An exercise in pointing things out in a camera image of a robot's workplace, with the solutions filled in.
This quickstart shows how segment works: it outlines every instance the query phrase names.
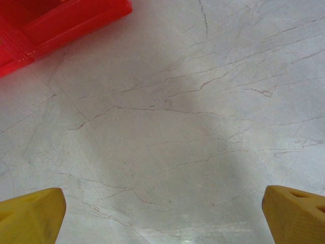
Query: red plastic object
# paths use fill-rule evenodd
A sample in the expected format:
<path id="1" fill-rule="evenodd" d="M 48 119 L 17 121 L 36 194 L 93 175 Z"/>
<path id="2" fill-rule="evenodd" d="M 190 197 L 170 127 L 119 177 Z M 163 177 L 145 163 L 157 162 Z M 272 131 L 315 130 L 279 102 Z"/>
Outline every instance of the red plastic object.
<path id="1" fill-rule="evenodd" d="M 0 77 L 132 12 L 128 0 L 0 1 Z"/>

